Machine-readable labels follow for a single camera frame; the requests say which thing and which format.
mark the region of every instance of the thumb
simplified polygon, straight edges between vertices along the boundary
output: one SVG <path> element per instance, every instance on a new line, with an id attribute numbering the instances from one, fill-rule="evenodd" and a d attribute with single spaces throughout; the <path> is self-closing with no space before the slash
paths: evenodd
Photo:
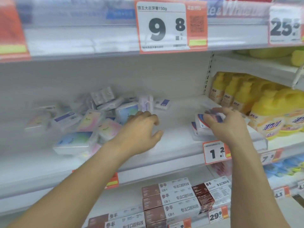
<path id="1" fill-rule="evenodd" d="M 163 134 L 164 132 L 162 130 L 159 130 L 152 136 L 153 147 L 161 140 Z"/>
<path id="2" fill-rule="evenodd" d="M 218 124 L 218 122 L 216 122 L 213 117 L 211 117 L 211 115 L 209 114 L 204 114 L 203 115 L 203 119 L 204 121 L 207 123 L 207 125 L 212 129 L 212 127 L 214 127 L 216 124 Z"/>

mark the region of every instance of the qr code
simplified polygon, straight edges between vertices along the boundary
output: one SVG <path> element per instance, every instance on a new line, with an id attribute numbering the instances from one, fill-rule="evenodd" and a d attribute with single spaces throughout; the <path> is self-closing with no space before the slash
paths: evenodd
<path id="1" fill-rule="evenodd" d="M 205 24 L 204 16 L 190 16 L 190 30 L 192 33 L 202 33 L 204 32 Z"/>

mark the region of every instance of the hand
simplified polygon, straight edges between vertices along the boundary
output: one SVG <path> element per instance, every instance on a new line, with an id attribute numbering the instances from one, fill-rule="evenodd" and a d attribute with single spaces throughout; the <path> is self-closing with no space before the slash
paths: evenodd
<path id="1" fill-rule="evenodd" d="M 239 111 L 232 111 L 227 107 L 213 110 L 226 115 L 224 122 L 218 123 L 210 115 L 204 114 L 204 121 L 210 126 L 215 137 L 227 144 L 230 149 L 252 145 L 246 122 Z"/>
<path id="2" fill-rule="evenodd" d="M 154 125 L 159 125 L 157 115 L 151 115 L 149 111 L 138 111 L 135 116 L 129 117 L 127 123 L 111 141 L 119 144 L 130 158 L 152 149 L 160 141 L 164 132 L 159 130 L 152 135 Z"/>

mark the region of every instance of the stack of toothpaste boxes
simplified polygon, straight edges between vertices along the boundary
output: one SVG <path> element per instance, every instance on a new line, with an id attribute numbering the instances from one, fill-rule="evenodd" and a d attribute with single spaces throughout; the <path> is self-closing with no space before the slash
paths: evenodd
<path id="1" fill-rule="evenodd" d="M 90 218 L 88 228 L 166 228 L 230 202 L 231 182 L 224 176 L 191 186 L 187 177 L 145 186 L 143 203 Z"/>

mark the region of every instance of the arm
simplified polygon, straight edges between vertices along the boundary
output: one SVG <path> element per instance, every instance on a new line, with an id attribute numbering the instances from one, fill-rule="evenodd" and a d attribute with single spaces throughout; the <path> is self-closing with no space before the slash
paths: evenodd
<path id="1" fill-rule="evenodd" d="M 163 132 L 152 135 L 158 117 L 141 111 L 93 157 L 29 208 L 8 228 L 76 228 L 85 222 L 93 205 L 116 170 L 133 155 L 153 148 Z"/>
<path id="2" fill-rule="evenodd" d="M 231 227 L 289 228 L 269 186 L 241 113 L 214 108 L 226 115 L 223 123 L 204 120 L 214 135 L 229 146 L 232 156 Z"/>

